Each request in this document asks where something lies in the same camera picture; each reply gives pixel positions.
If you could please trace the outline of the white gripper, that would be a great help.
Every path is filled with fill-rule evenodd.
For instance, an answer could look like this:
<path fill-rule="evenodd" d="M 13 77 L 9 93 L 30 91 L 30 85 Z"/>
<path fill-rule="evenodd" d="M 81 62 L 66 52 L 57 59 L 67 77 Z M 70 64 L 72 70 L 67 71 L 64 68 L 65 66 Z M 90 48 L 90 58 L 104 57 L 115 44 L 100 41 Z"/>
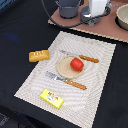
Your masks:
<path fill-rule="evenodd" d="M 98 23 L 102 17 L 110 13 L 107 3 L 108 0 L 89 0 L 89 26 Z"/>

